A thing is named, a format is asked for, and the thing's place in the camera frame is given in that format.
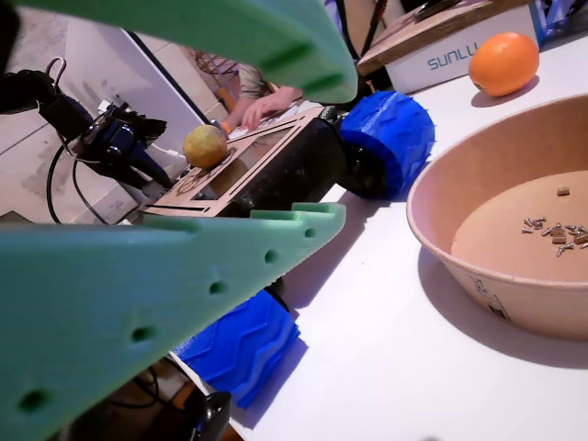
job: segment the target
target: bowl rim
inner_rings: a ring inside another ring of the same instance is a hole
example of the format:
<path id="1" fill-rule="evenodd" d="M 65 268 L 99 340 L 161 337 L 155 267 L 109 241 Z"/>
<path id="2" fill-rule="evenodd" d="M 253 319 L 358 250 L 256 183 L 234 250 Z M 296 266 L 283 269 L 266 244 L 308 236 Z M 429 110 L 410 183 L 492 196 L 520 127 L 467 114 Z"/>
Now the bowl rim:
<path id="1" fill-rule="evenodd" d="M 525 114 L 532 110 L 535 110 L 540 107 L 546 107 L 554 103 L 558 103 L 560 101 L 568 101 L 574 98 L 579 97 L 588 97 L 588 93 L 584 94 L 577 94 L 572 96 L 566 96 L 564 98 L 557 98 L 552 99 L 550 101 L 546 101 L 545 103 L 537 104 L 532 107 L 528 107 L 524 110 L 520 110 L 513 114 L 507 115 L 503 118 L 497 119 L 494 122 L 486 124 L 485 126 L 473 131 L 469 135 L 465 136 L 464 138 L 460 139 L 459 141 L 453 143 L 449 148 L 447 148 L 444 152 L 439 154 L 432 163 L 430 163 L 421 174 L 417 176 L 414 180 L 413 186 L 407 198 L 406 203 L 406 217 L 408 218 L 408 223 L 413 231 L 413 234 L 416 236 L 416 239 L 421 243 L 424 248 L 430 251 L 434 256 L 439 258 L 444 263 L 451 264 L 452 266 L 456 266 L 460 269 L 473 273 L 474 275 L 486 277 L 490 280 L 496 280 L 498 282 L 506 283 L 513 286 L 518 287 L 528 287 L 528 288 L 550 288 L 550 289 L 560 289 L 560 290 L 588 290 L 588 281 L 586 282 L 565 282 L 565 281 L 556 281 L 556 280 L 540 280 L 536 278 L 528 278 L 528 277 L 516 277 L 516 276 L 509 276 L 505 273 L 500 271 L 494 271 L 491 269 L 485 269 L 481 266 L 475 266 L 472 264 L 467 263 L 462 259 L 458 259 L 452 254 L 446 253 L 441 248 L 436 246 L 433 242 L 431 242 L 416 226 L 416 221 L 414 220 L 413 216 L 413 199 L 414 193 L 418 190 L 421 181 L 424 177 L 431 172 L 431 170 L 437 166 L 437 164 L 448 154 L 450 154 L 454 149 L 456 149 L 460 144 L 468 139 L 478 135 L 480 132 L 488 129 L 489 127 L 498 124 L 500 122 L 506 121 L 508 119 L 517 117 L 519 115 Z"/>

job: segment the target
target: person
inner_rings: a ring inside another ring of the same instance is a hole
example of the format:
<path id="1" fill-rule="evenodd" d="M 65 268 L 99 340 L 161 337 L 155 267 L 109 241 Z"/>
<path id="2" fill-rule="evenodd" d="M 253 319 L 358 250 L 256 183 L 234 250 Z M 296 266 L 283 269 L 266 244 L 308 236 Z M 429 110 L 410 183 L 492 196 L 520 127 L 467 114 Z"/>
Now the person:
<path id="1" fill-rule="evenodd" d="M 261 71 L 247 64 L 239 64 L 241 93 L 231 114 L 221 123 L 229 134 L 239 125 L 255 130 L 263 117 L 286 110 L 302 96 L 296 87 L 275 87 L 267 83 Z"/>

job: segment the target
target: person's hand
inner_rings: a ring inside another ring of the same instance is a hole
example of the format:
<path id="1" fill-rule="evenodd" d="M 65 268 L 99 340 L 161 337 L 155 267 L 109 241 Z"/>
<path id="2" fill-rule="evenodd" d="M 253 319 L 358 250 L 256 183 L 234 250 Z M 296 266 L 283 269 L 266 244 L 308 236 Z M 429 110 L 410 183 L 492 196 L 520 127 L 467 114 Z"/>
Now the person's hand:
<path id="1" fill-rule="evenodd" d="M 291 96 L 280 94 L 279 91 L 259 98 L 245 111 L 242 124 L 249 130 L 255 130 L 259 127 L 261 118 L 280 110 L 286 110 L 292 101 Z"/>

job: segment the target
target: cardboard box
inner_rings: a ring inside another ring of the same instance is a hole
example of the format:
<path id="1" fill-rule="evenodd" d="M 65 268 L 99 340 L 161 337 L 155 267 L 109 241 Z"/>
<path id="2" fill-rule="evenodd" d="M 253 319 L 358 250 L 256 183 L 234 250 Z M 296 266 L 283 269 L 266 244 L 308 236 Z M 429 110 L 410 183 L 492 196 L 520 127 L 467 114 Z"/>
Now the cardboard box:
<path id="1" fill-rule="evenodd" d="M 519 6 L 430 44 L 386 65 L 394 88 L 408 94 L 468 74 L 480 45 L 501 32 L 527 35 L 538 46 L 545 37 L 545 17 L 538 2 Z"/>

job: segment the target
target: green foam gripper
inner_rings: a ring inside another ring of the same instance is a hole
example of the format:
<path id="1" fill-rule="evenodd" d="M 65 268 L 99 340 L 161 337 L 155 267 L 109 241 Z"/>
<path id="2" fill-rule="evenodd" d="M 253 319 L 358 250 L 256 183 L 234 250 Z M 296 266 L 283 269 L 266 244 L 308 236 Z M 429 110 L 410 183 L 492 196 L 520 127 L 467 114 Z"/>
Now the green foam gripper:
<path id="1" fill-rule="evenodd" d="M 311 100 L 351 101 L 357 73 L 318 0 L 16 0 L 175 41 L 259 67 Z"/>
<path id="2" fill-rule="evenodd" d="M 46 439 L 329 242 L 337 204 L 0 230 L 0 439 Z"/>

